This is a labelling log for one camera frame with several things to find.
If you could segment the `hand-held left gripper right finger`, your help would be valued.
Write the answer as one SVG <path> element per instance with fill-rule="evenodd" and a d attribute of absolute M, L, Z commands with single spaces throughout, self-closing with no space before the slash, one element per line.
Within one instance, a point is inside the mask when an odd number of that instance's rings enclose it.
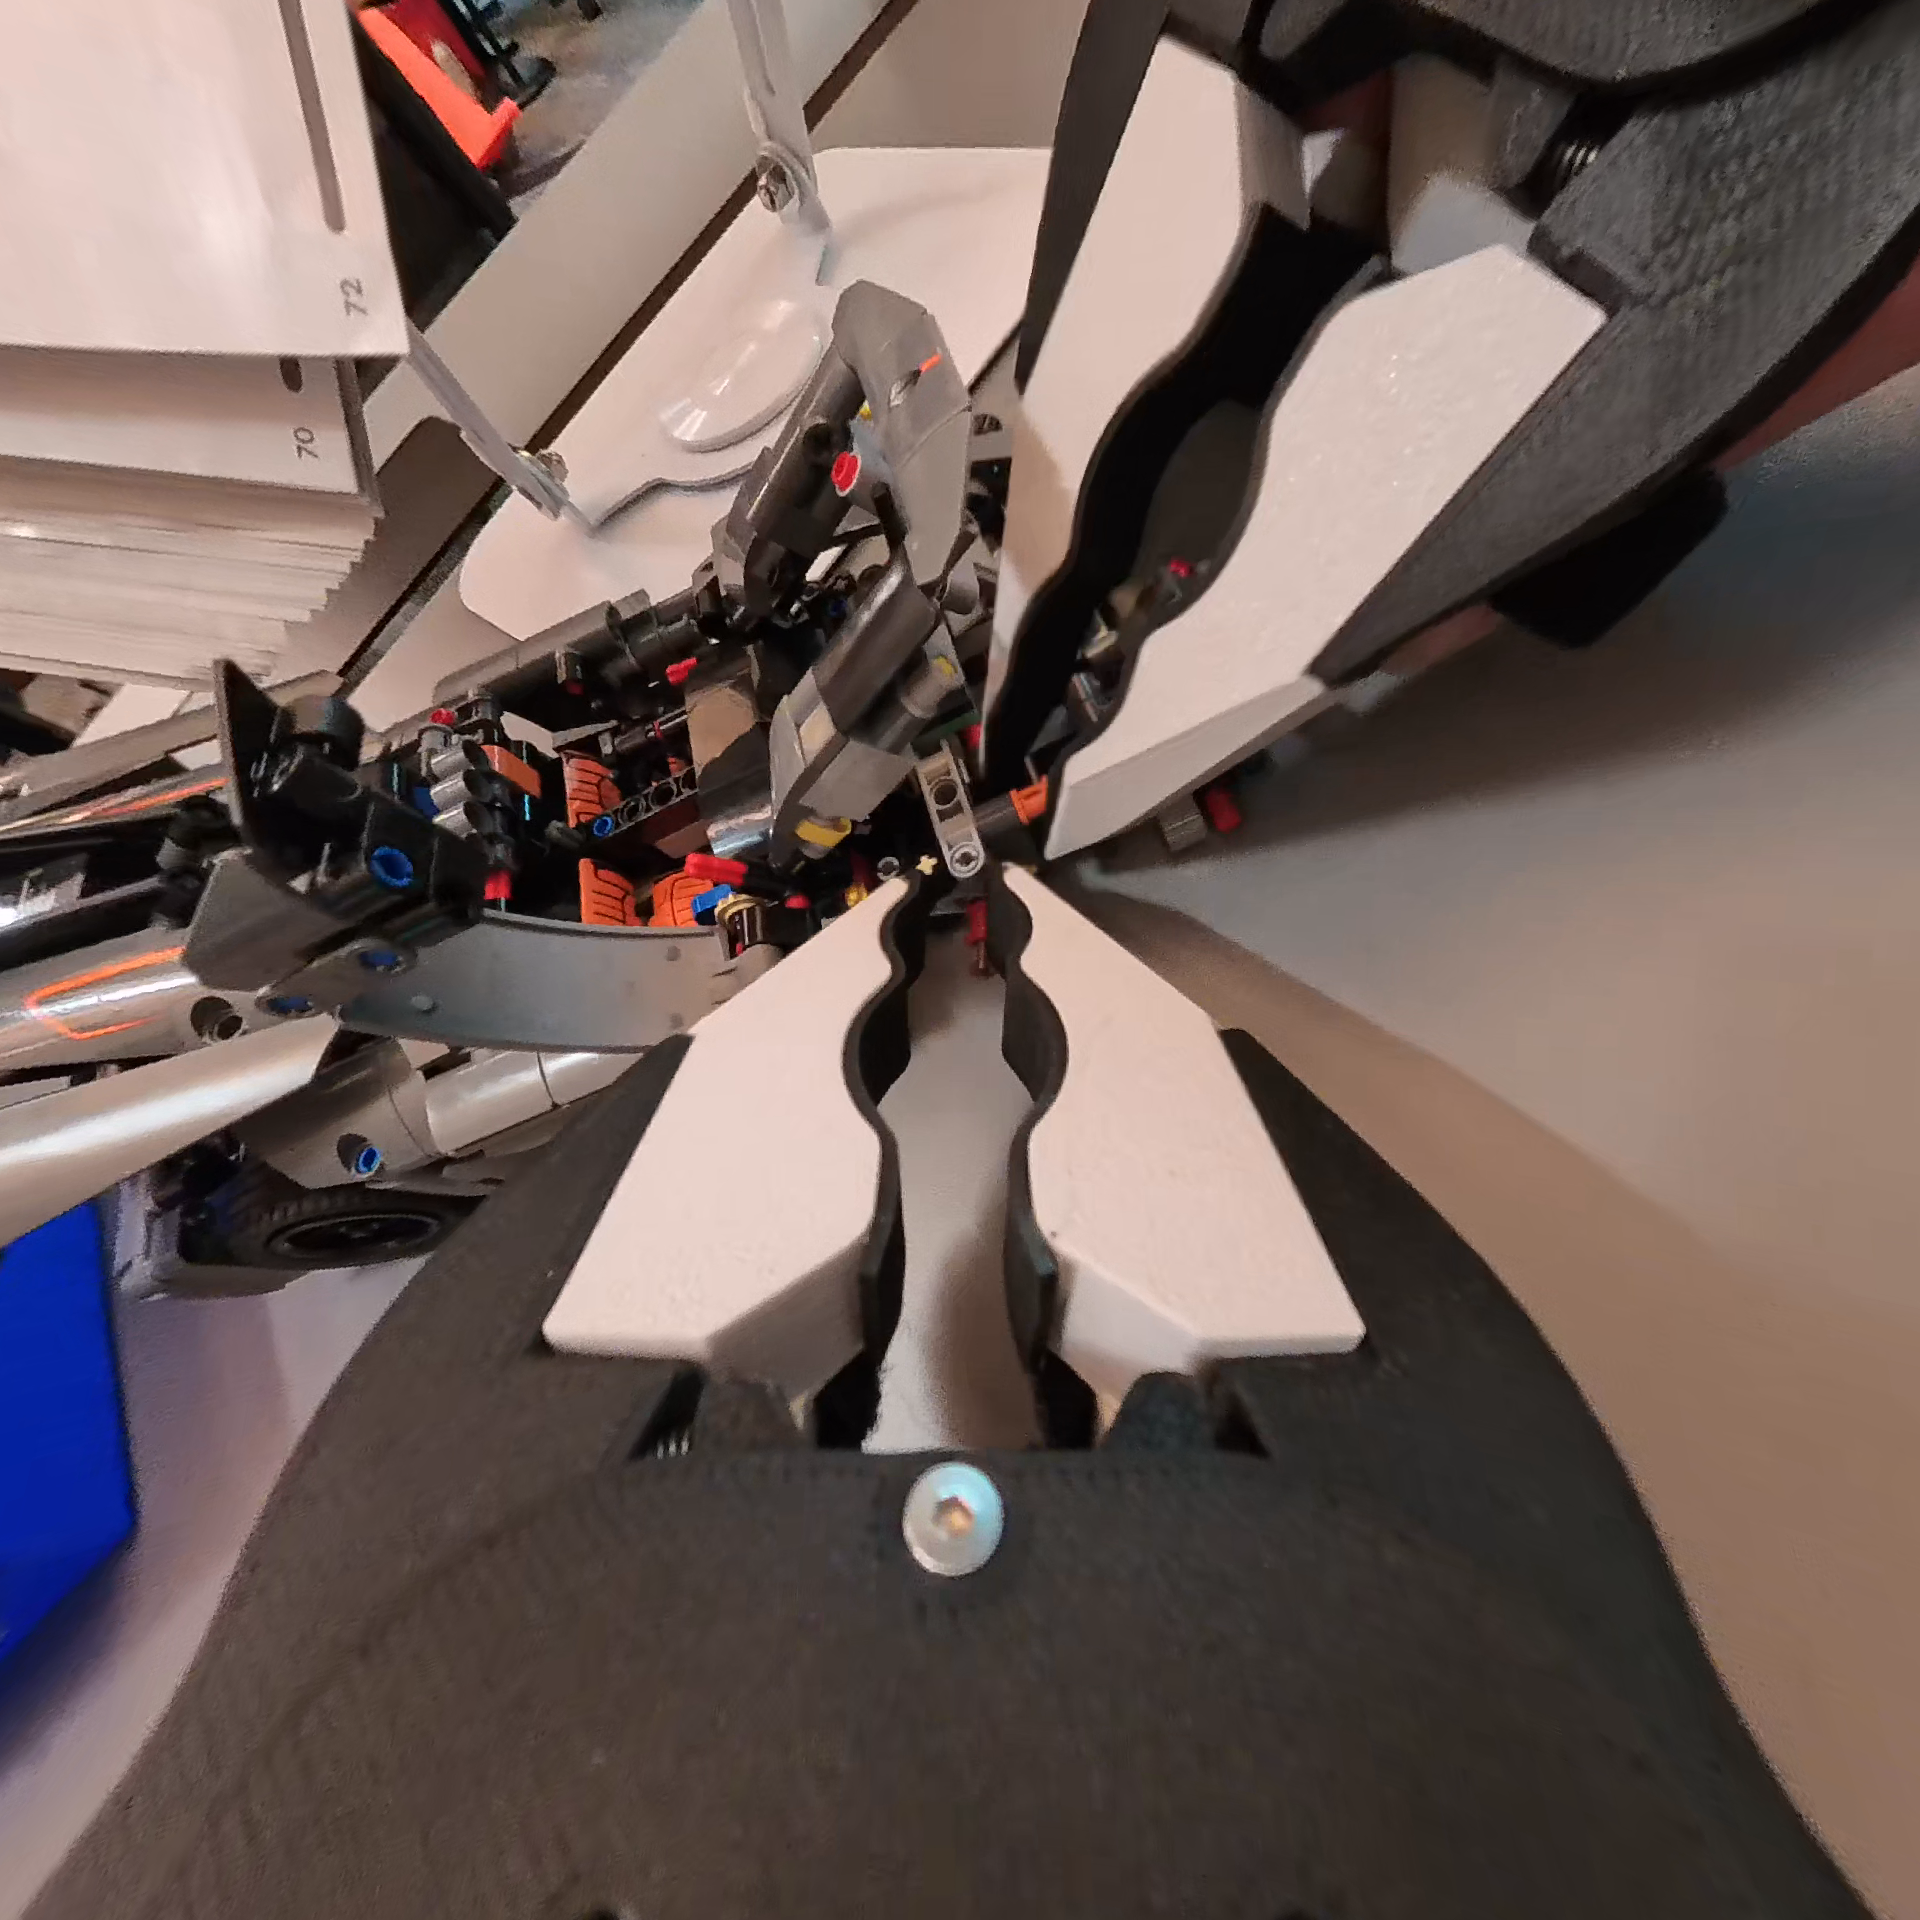
<path fill-rule="evenodd" d="M 1359 1309 L 1213 1019 L 1022 869 L 997 871 L 1000 1055 L 1029 1094 L 1004 1218 L 1054 1446 L 1149 1376 L 1343 1355 Z"/>

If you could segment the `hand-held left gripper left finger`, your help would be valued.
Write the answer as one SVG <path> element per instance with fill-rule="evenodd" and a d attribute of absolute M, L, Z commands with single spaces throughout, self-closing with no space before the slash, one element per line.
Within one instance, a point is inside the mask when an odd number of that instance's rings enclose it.
<path fill-rule="evenodd" d="M 543 1319 L 559 1352 L 775 1387 L 872 1431 L 906 1271 L 896 1139 L 920 882 L 886 879 L 702 1019 Z"/>

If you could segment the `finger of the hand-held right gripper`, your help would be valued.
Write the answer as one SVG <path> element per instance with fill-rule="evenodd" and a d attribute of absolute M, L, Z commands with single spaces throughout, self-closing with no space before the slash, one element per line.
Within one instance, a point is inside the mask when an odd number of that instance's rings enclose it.
<path fill-rule="evenodd" d="M 1437 238 L 1406 251 L 1389 133 L 1358 112 L 1288 120 L 1311 213 L 1358 230 L 1380 278 L 1323 310 L 1262 404 L 1218 402 L 1174 454 L 1138 573 L 1100 604 L 1047 720 L 1093 680 L 1047 772 L 1047 856 L 1191 795 L 1430 627 L 1395 615 L 1336 663 L 1368 596 L 1600 333 L 1600 307 L 1524 254 L 1491 194 L 1446 183 Z"/>
<path fill-rule="evenodd" d="M 1311 213 L 1302 133 L 1239 74 L 1179 31 L 1079 35 L 1014 363 L 987 780 L 1022 775 L 1194 427 L 1262 404 L 1378 278 L 1380 254 Z"/>

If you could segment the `grey lego car model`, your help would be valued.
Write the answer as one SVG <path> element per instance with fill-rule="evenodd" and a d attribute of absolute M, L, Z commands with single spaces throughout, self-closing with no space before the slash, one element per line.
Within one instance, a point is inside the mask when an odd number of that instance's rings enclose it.
<path fill-rule="evenodd" d="M 4 1244 L 93 1202 L 134 1285 L 424 1254 L 572 1109 L 896 875 L 1043 853 L 981 768 L 1012 437 L 854 282 L 688 584 L 368 727 L 212 707 L 4 775 Z"/>

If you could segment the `person's right hand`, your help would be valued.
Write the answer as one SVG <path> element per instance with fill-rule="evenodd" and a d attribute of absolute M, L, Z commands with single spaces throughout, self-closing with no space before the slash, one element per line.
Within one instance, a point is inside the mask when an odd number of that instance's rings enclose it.
<path fill-rule="evenodd" d="M 1715 469 L 1728 474 L 1797 430 L 1872 394 L 1918 363 L 1918 264 L 1867 319 L 1778 410 L 1724 451 Z"/>

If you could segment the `orange plastic bin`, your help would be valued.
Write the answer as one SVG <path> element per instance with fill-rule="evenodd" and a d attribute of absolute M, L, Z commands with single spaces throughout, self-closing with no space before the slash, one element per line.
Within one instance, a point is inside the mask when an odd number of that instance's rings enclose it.
<path fill-rule="evenodd" d="M 522 109 L 510 95 L 484 98 L 468 76 L 452 74 L 462 62 L 452 53 L 451 30 L 436 31 L 431 22 L 408 27 L 396 19 L 394 6 L 374 4 L 355 6 L 355 22 L 472 166 L 488 174 L 510 155 Z"/>

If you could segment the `blue plastic bin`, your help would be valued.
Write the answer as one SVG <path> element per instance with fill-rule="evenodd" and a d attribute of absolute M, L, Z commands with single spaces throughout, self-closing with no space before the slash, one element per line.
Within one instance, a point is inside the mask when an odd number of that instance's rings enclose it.
<path fill-rule="evenodd" d="M 82 1202 L 4 1247 L 4 1662 L 134 1527 L 104 1229 Z"/>

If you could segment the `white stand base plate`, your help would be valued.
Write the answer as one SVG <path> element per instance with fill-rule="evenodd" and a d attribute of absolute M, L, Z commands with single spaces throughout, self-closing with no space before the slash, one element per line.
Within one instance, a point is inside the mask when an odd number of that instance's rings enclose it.
<path fill-rule="evenodd" d="M 512 495 L 462 566 L 467 611 L 528 640 L 590 605 L 686 587 L 853 282 L 928 308 L 976 378 L 1019 322 L 1047 166 L 1043 150 L 826 150 L 826 277 L 794 223 L 743 210 L 559 432 L 573 516 Z"/>

